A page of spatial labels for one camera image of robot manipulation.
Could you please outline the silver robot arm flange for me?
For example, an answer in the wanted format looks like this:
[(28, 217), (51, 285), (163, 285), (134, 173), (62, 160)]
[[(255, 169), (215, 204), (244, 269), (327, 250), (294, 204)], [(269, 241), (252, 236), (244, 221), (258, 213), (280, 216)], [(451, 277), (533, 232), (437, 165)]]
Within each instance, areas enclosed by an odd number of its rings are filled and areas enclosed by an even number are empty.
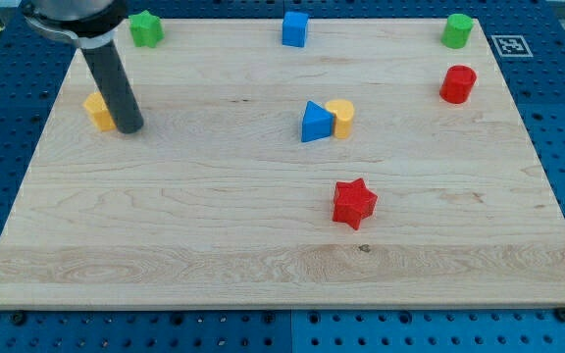
[(41, 36), (79, 49), (111, 42), (115, 28), (128, 16), (126, 0), (25, 0), (20, 10)]

